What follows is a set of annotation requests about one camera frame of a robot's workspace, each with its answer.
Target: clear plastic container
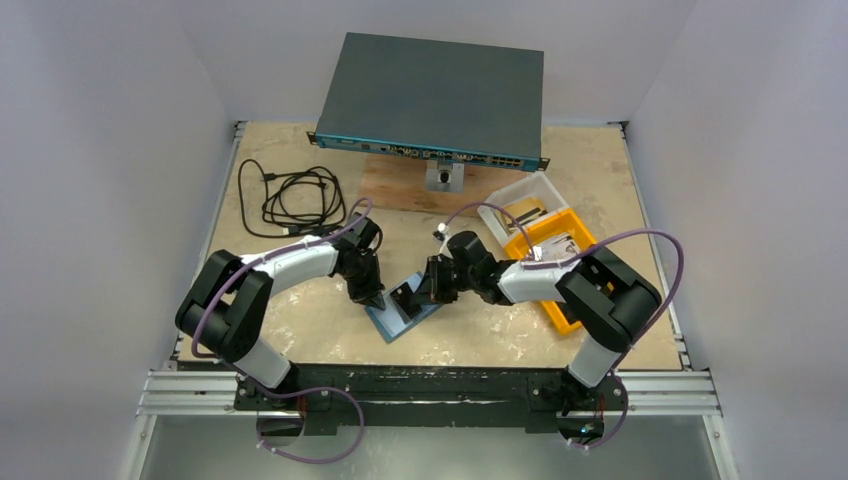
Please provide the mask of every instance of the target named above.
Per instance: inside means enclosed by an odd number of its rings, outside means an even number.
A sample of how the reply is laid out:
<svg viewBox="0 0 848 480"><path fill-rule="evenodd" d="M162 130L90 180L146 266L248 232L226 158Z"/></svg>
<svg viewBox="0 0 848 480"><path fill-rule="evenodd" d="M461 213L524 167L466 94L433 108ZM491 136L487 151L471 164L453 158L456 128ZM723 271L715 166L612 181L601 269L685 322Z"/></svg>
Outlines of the clear plastic container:
<svg viewBox="0 0 848 480"><path fill-rule="evenodd" d="M535 172L527 178L521 179L512 185L496 190L494 193L489 195L486 202L499 207L505 207L528 197L539 198L542 203L545 204L545 210L547 210L548 213L525 225L525 229L529 229L533 225L544 221L546 218L564 212L568 209L568 204L565 203L565 199L562 198L562 195L560 195L556 188L554 188L553 184L551 184L551 181L548 180L548 177L545 176L544 172ZM516 236L521 235L521 232L518 231L518 229L509 233L503 225L501 225L501 222L498 221L496 216L497 213L491 208L479 207L477 209L477 213L480 214L480 218L483 219L483 222L485 222L486 226L489 227L489 230L492 231L492 234L495 236L498 243L500 243L501 247L506 247L512 240L515 239Z"/></svg>

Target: white wall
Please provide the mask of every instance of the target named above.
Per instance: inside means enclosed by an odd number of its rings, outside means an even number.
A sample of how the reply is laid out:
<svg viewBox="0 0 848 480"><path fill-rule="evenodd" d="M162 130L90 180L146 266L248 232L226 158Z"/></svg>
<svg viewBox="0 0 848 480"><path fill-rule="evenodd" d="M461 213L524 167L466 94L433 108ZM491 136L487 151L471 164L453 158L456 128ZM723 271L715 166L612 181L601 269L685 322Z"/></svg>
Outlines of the white wall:
<svg viewBox="0 0 848 480"><path fill-rule="evenodd" d="M629 118L695 0L177 0L227 111L314 121L348 31L545 51L546 123Z"/></svg>
<svg viewBox="0 0 848 480"><path fill-rule="evenodd" d="M629 128L746 478L848 467L846 52L844 0L698 2Z"/></svg>
<svg viewBox="0 0 848 480"><path fill-rule="evenodd" d="M168 0L0 8L0 478L115 478L230 129Z"/></svg>

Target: coiled black cable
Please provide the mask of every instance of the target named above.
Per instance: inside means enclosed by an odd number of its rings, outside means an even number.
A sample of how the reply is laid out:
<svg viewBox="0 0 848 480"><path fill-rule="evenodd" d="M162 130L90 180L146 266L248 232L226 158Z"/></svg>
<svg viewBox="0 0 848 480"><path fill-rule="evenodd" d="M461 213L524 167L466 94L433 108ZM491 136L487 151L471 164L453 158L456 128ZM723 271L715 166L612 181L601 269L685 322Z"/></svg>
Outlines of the coiled black cable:
<svg viewBox="0 0 848 480"><path fill-rule="evenodd" d="M244 190L242 188L242 172L245 165L252 163L262 174L265 186L265 200L262 202L262 221L283 229L281 234L259 233L247 225L247 215L244 209ZM270 183L278 178L283 182L271 194ZM256 160L248 158L241 162L238 171L239 207L241 208L241 223L244 229L253 236L260 238L291 238L303 235L324 236L344 225L345 207L342 197L342 187L339 179L326 167L315 166L302 172L265 173L265 169ZM317 213L292 213L286 209L283 195L295 185L314 185L321 190L321 211ZM339 213L338 220L330 218Z"/></svg>

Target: plywood table surface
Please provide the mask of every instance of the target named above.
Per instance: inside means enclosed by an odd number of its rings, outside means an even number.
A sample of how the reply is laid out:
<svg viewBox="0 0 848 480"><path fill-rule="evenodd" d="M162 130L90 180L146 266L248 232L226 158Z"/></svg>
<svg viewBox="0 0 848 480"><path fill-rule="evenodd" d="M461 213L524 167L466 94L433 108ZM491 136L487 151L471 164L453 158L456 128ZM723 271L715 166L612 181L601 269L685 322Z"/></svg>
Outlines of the plywood table surface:
<svg viewBox="0 0 848 480"><path fill-rule="evenodd" d="M462 192L431 192L424 188L421 181L426 176L427 163L420 158L367 155L359 195L370 197L377 207L447 216L471 202L485 200L492 192L528 175L520 170L465 165ZM474 208L462 210L459 214L478 216Z"/></svg>
<svg viewBox="0 0 848 480"><path fill-rule="evenodd" d="M236 175L247 158L268 172L293 172L323 165L335 173L348 205L356 199L365 154L319 149L308 143L311 124L250 123L227 186L210 252L257 253L295 241L262 239L242 227ZM576 210L597 239L644 226L624 144L613 128L546 127L542 155L551 158L548 178ZM247 219L254 230L276 233L259 218L262 182L252 166L243 174ZM291 210L315 210L314 187L286 194ZM378 254L383 283L391 288L423 269L438 250L431 232L443 216L375 208L370 216L385 233ZM496 255L503 254L479 218L459 217L452 231L472 229ZM612 247L645 278L659 285L647 238L636 237ZM581 329L560 335L535 303L492 306L466 292L458 302L386 344L363 308L347 298L341 278L317 278L277 295L268 307L262 335L294 362L402 364L427 366L556 367L566 365L580 347ZM190 360L188 348L182 360ZM668 318L660 319L623 369L678 370L680 362Z"/></svg>

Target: orange tray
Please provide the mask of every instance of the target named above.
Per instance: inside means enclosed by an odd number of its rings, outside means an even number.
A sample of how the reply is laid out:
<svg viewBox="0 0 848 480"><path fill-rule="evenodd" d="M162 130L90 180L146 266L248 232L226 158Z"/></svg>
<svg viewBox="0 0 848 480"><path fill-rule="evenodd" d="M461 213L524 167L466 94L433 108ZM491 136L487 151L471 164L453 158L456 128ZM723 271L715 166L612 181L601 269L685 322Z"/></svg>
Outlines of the orange tray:
<svg viewBox="0 0 848 480"><path fill-rule="evenodd" d="M595 237L589 233L589 229L586 228L586 225L583 225L583 221L580 220L580 217L578 217L577 213L575 213L571 208L553 214L550 217L537 220L526 230L527 235L530 237L530 241L534 244L541 243L560 233L568 233L571 235L571 238L574 239L577 246L580 247L580 250L586 250L595 243ZM523 235L516 236L507 243L506 246L504 246L506 254L514 260L521 260L527 256L529 250L530 248L524 240ZM565 318L565 315L563 315L562 311L557 306L556 302L548 301L539 303L542 304L542 308L544 308L545 312L548 313L548 316L551 317L551 320L554 322L554 326L556 326L559 333L565 335L582 326L579 321L569 323Z"/></svg>

